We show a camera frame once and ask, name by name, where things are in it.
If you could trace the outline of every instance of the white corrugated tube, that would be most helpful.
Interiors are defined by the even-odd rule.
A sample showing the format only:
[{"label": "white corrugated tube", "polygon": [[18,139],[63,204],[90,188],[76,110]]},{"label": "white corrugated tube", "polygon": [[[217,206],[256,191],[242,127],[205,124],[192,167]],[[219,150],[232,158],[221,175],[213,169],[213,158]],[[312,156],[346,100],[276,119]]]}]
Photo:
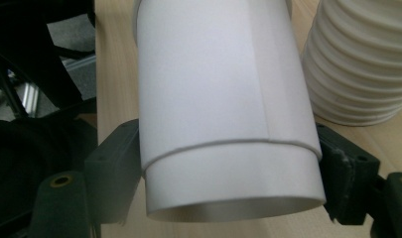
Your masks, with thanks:
[{"label": "white corrugated tube", "polygon": [[143,0],[136,35],[149,217],[231,221],[325,202],[284,0]]},{"label": "white corrugated tube", "polygon": [[368,126],[402,109],[402,0],[322,0],[302,58],[315,114]]}]

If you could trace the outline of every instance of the wooden table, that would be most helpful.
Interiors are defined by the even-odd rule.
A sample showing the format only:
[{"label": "wooden table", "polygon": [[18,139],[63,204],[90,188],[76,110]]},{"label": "wooden table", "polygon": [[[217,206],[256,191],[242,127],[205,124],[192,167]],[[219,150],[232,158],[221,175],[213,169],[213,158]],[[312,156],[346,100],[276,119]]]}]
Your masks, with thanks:
[{"label": "wooden table", "polygon": [[[302,50],[318,0],[293,0],[293,27]],[[133,0],[96,0],[98,136],[101,142],[122,122],[138,118],[137,50],[132,35]],[[320,118],[381,162],[380,174],[402,171],[402,112],[386,123],[344,127]],[[140,183],[124,225],[103,225],[103,238],[113,237],[369,237],[364,226],[332,223],[320,207],[281,217],[209,224],[168,223],[145,215],[145,187]]]}]

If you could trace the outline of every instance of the white cylinder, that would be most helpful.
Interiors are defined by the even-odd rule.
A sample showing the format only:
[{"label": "white cylinder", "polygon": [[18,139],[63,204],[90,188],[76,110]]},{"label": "white cylinder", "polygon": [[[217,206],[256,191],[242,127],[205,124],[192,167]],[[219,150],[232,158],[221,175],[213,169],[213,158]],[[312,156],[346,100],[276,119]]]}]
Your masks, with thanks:
[{"label": "white cylinder", "polygon": [[149,217],[229,221],[325,202],[284,0],[143,0],[137,40]]},{"label": "white cylinder", "polygon": [[314,112],[367,126],[402,109],[402,0],[322,0],[303,53]]}]

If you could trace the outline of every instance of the light wood surface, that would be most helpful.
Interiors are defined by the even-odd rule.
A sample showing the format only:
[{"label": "light wood surface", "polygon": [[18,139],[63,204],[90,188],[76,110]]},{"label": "light wood surface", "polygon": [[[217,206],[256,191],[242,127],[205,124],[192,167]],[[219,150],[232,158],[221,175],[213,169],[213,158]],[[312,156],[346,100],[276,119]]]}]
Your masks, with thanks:
[{"label": "light wood surface", "polygon": [[[293,0],[293,28],[302,50],[318,0]],[[133,0],[95,0],[98,132],[102,141],[120,123],[138,117],[137,50],[132,35]],[[344,127],[316,118],[362,147],[381,162],[380,174],[402,171],[402,112],[371,127]],[[145,189],[139,184],[125,224],[103,225],[103,238],[122,237],[369,237],[372,219],[363,226],[332,223],[325,210],[266,219],[186,224],[150,220]]]}]

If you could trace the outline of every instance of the white pipe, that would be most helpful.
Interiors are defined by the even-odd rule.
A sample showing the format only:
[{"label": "white pipe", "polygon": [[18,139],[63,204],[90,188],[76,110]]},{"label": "white pipe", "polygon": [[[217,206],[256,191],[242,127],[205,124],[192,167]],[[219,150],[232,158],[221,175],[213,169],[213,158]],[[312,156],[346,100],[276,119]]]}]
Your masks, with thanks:
[{"label": "white pipe", "polygon": [[149,217],[229,221],[325,202],[283,0],[144,0],[137,20]]}]

